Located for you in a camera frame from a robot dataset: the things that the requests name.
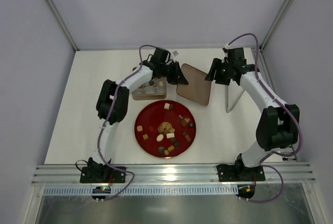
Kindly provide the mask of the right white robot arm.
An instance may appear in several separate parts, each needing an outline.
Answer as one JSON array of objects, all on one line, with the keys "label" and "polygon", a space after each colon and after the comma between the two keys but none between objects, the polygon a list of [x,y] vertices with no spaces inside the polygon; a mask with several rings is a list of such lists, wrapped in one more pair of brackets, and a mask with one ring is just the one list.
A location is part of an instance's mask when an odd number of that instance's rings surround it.
[{"label": "right white robot arm", "polygon": [[205,78],[216,84],[237,83],[253,99],[261,112],[255,131],[256,141],[245,152],[239,154],[232,165],[217,165],[219,181],[264,181],[263,162],[278,150],[293,144],[302,146],[302,133],[299,125],[300,109],[288,105],[263,80],[258,64],[249,64],[245,50],[225,48],[223,59],[214,58]]}]

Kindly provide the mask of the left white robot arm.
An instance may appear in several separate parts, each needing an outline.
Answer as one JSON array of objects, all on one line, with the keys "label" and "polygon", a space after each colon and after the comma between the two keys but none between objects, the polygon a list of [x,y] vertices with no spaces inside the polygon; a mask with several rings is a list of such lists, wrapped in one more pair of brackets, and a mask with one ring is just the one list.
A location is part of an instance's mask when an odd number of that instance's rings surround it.
[{"label": "left white robot arm", "polygon": [[170,84],[180,79],[178,62],[171,53],[160,47],[145,44],[139,48],[139,65],[125,78],[104,81],[96,104],[101,127],[97,147],[81,170],[81,183],[124,183],[126,174],[133,174],[125,167],[111,163],[111,147],[119,123],[125,118],[132,92],[154,78],[166,77]]}]

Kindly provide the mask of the gold tin box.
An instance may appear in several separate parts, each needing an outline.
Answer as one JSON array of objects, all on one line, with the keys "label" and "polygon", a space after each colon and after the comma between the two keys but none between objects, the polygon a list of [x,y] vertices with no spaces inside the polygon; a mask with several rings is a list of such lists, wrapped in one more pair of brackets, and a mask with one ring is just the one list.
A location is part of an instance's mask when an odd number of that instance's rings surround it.
[{"label": "gold tin box", "polygon": [[[133,100],[143,101],[165,99],[167,95],[166,78],[152,78],[152,70],[145,66],[142,66],[141,71],[137,72],[137,70],[137,67],[132,69],[131,77],[126,82],[126,86],[132,94]],[[149,81],[153,81],[154,85],[149,85]],[[160,81],[164,82],[164,86],[159,85]]]}]

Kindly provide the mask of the gold tin lid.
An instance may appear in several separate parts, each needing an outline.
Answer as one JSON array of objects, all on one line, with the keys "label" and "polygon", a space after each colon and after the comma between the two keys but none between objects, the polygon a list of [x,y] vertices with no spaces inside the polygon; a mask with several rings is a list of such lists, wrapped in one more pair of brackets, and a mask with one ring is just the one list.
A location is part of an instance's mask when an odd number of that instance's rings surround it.
[{"label": "gold tin lid", "polygon": [[205,80],[207,74],[189,64],[182,64],[181,70],[188,85],[178,84],[176,93],[201,106],[208,106],[211,82]]}]

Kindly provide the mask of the metal serving tongs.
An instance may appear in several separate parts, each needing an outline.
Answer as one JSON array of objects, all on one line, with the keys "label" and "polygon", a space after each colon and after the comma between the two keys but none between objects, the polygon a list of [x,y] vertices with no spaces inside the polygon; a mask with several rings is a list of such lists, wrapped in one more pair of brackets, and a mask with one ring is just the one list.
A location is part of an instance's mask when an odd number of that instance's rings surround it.
[{"label": "metal serving tongs", "polygon": [[233,92],[228,86],[225,88],[225,111],[227,114],[235,108],[244,92],[244,89]]}]

